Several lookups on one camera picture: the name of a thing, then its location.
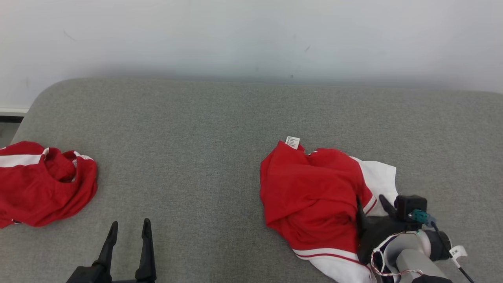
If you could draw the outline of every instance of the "white label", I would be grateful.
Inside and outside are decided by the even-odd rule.
[[[298,137],[293,137],[293,136],[287,136],[286,137],[286,144],[292,147],[293,149],[298,149],[299,148],[299,142],[300,139]]]
[[[456,259],[460,256],[468,256],[468,254],[466,253],[465,247],[463,247],[463,246],[455,246],[449,252],[451,252],[452,257],[454,259]]]

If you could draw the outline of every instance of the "red and white garment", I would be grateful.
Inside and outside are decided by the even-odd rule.
[[[261,163],[260,197],[266,225],[285,238],[295,254],[339,283],[372,283],[356,255],[357,197],[368,216],[387,215],[380,194],[393,201],[396,168],[361,161],[335,149],[310,155],[284,142]]]
[[[0,229],[43,226],[77,214],[96,193],[96,162],[31,141],[0,149]]]

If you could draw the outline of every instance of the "wall baseboard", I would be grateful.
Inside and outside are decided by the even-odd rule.
[[[0,107],[0,116],[24,117],[28,112],[27,108],[3,108]]]

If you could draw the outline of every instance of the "teal connector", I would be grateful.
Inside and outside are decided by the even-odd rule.
[[[433,216],[420,209],[414,209],[408,216],[412,220],[423,223],[428,227],[433,227],[432,222],[437,222],[437,220]]]

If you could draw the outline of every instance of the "gray cushion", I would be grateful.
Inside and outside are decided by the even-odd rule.
[[[14,142],[77,150],[99,165],[76,216],[0,231],[5,282],[65,282],[119,222],[114,279],[134,277],[144,218],[158,282],[331,282],[264,224],[261,160],[278,140],[338,148],[397,167],[403,194],[429,212],[476,282],[500,282],[503,97],[499,94],[77,79],[35,101]],[[454,282],[464,277],[451,263]]]

